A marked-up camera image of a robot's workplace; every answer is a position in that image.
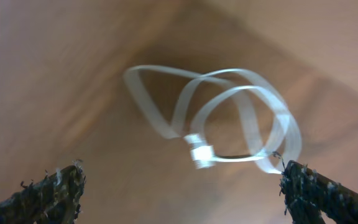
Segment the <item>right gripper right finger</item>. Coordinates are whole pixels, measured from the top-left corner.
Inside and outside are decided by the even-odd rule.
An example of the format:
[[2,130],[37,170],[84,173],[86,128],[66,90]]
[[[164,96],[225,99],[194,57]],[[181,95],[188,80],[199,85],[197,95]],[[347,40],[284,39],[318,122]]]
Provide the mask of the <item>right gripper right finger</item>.
[[294,160],[282,165],[280,194],[284,214],[294,224],[325,224],[322,214],[338,224],[358,224],[358,193],[335,182],[306,164]]

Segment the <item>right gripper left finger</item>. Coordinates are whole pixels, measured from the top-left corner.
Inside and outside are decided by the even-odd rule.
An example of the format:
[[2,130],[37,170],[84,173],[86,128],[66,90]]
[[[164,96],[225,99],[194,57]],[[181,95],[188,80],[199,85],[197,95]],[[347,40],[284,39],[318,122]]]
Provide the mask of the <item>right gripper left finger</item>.
[[0,224],[56,223],[72,224],[81,212],[80,198],[86,176],[75,162],[0,202]]

